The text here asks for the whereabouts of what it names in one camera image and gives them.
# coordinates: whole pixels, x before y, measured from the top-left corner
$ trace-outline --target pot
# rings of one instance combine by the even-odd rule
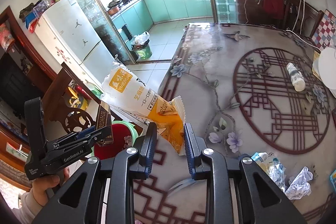
[[[121,0],[123,2],[123,4],[127,4],[130,2],[130,0]]]
[[[113,8],[117,5],[119,5],[121,3],[121,0],[112,0],[109,4],[108,4],[108,8]]]
[[[108,11],[107,11],[107,13],[109,14],[109,15],[111,15],[111,16],[113,16],[114,14],[116,14],[117,12],[119,12],[119,6],[115,6],[115,7],[113,7],[113,8],[111,8],[111,9],[109,9]]]

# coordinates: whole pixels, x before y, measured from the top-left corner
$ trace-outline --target trash bin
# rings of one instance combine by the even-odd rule
[[[152,56],[152,51],[149,46],[149,33],[144,32],[143,34],[136,36],[134,42],[131,44],[132,50],[139,54],[142,60],[146,60]]]

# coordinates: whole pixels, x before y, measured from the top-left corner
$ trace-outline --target snack package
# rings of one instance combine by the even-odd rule
[[[184,148],[185,121],[181,97],[167,102],[123,64],[113,62],[113,65],[110,74],[102,83],[104,93],[100,99],[114,108],[155,122],[158,134],[169,141],[181,155]]]

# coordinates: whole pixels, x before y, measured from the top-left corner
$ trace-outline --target plastic bag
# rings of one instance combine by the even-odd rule
[[[308,167],[303,167],[301,172],[296,176],[291,185],[285,192],[289,199],[301,199],[305,195],[310,195],[309,180],[313,179],[313,174],[308,171]]]
[[[168,140],[177,153],[183,153],[185,112],[180,96],[167,102],[118,62],[113,62],[102,88],[102,101],[140,119],[155,122],[158,134]]]
[[[15,42],[15,39],[13,38],[11,32],[6,27],[5,23],[2,23],[0,25],[0,44],[1,47],[5,50],[5,52],[8,52],[11,45]]]
[[[148,32],[144,32],[140,35],[136,35],[134,37],[134,41],[131,43],[132,50],[142,50],[148,44],[148,39],[150,34]]]
[[[271,180],[285,192],[286,168],[283,167],[274,154],[272,152],[260,152],[255,153],[251,158],[268,174]]]

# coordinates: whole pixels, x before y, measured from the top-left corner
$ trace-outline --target green trash bin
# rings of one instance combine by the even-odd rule
[[[149,46],[149,39],[143,45],[140,46],[132,45],[132,50],[136,51],[142,60],[150,58],[153,54]]]

